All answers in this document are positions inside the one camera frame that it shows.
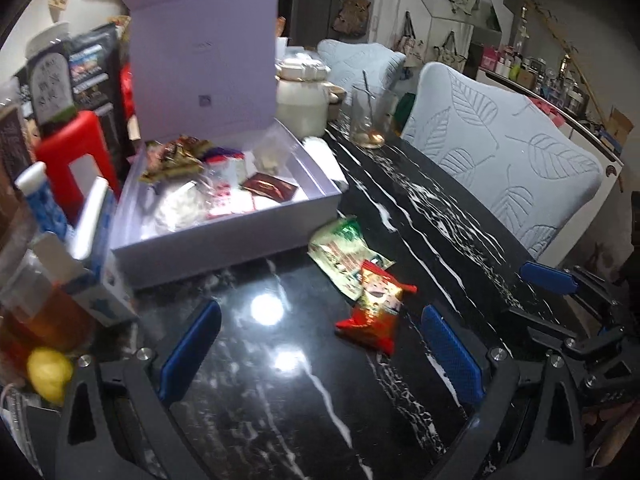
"lemon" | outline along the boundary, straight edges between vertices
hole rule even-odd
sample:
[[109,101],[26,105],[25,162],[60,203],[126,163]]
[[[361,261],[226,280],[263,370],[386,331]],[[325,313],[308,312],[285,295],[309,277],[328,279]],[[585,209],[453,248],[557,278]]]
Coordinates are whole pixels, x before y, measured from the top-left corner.
[[69,359],[51,348],[36,348],[27,360],[27,374],[34,389],[57,406],[65,402],[65,387],[73,373]]

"open gift box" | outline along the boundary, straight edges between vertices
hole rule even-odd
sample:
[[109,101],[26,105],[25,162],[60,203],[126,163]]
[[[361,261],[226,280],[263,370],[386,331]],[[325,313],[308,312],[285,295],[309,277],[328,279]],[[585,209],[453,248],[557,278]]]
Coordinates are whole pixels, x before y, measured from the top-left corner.
[[193,276],[308,243],[336,217],[340,190],[275,118],[278,0],[124,0],[143,140],[180,135],[269,159],[299,190],[288,202],[149,235],[154,190],[136,159],[110,247],[133,288]]

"wooden stick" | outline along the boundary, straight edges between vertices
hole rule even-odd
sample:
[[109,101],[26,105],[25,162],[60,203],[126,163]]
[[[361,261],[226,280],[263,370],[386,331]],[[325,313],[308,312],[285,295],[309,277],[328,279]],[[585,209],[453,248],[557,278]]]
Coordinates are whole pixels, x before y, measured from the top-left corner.
[[540,9],[538,4],[534,0],[524,0],[524,1],[527,4],[527,7],[532,7],[540,16],[542,16],[542,20],[545,23],[546,28],[548,28],[549,32],[551,32],[551,35],[554,37],[554,39],[558,43],[560,43],[560,46],[562,47],[562,49],[571,56],[571,62],[575,66],[575,69],[578,71],[578,74],[580,75],[580,79],[584,82],[584,86],[586,87],[587,92],[591,97],[591,102],[593,103],[593,106],[596,108],[596,112],[600,116],[600,120],[602,121],[602,125],[604,126],[604,124],[606,124],[606,119],[604,117],[604,113],[602,113],[602,108],[600,108],[600,105],[598,104],[598,101],[596,99],[596,95],[594,94],[593,89],[591,88],[591,85],[587,81],[587,78],[584,76],[584,72],[578,65],[578,62],[575,59],[575,53],[572,50],[571,46],[560,36],[560,33],[557,31],[556,26],[551,22],[551,20],[549,20],[549,18],[542,11],[542,9]]

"black package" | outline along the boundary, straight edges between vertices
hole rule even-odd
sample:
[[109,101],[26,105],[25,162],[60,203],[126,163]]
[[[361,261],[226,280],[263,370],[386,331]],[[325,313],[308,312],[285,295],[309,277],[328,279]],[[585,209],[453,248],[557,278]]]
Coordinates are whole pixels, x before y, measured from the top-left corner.
[[94,28],[70,41],[69,69],[79,110],[93,111],[107,143],[118,179],[129,173],[127,157],[135,155],[129,140],[120,90],[120,54],[114,23]]

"glass cup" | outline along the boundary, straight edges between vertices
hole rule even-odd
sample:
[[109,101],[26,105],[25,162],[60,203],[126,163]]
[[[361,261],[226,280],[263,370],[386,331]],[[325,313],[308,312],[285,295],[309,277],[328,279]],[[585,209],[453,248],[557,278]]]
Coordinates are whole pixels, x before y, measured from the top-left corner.
[[380,148],[393,133],[393,114],[398,96],[383,88],[353,85],[349,140],[361,148]]

